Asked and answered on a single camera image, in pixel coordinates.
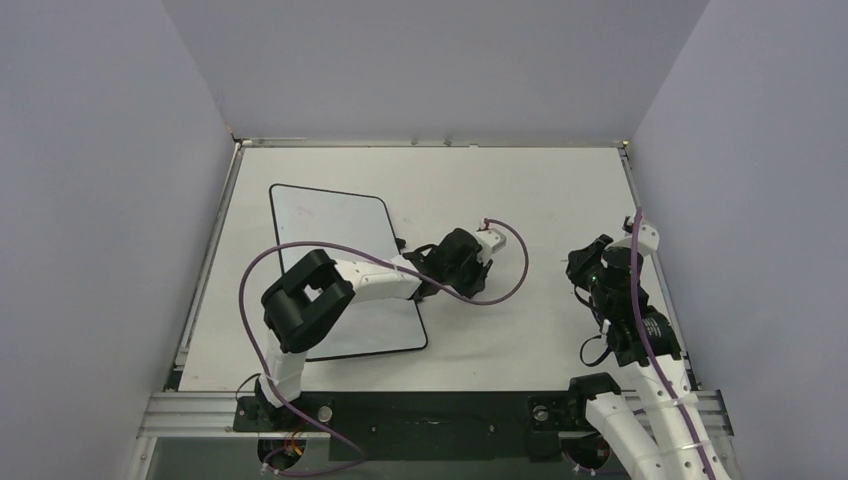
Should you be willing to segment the black framed whiteboard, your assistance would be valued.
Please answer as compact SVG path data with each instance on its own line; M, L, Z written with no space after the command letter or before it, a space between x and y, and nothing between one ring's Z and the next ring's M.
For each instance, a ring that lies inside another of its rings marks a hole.
M279 243L323 241L383 260L400 254L385 202L375 196L274 184L269 188ZM417 305L387 299L345 309L309 361L422 350L428 344Z

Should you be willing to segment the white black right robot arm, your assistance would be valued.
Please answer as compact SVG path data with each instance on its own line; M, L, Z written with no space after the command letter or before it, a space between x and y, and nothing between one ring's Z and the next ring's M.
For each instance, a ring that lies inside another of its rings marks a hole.
M566 267L573 287L588 293L600 337L648 423L639 422L608 373L572 379L564 413L578 427L593 427L633 479L726 479L677 336L640 284L644 260L659 240L652 227L633 229L620 240L602 235L570 252Z

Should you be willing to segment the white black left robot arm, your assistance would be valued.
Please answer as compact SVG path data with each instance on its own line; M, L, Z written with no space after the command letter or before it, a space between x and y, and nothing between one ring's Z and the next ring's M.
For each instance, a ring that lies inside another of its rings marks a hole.
M270 345L267 372L256 382L259 416L272 429L298 416L306 354L351 305L378 300L419 302L441 291L470 300L485 288L493 256L506 244L496 229L457 228L434 245L391 259L332 258L321 244L286 270L261 296Z

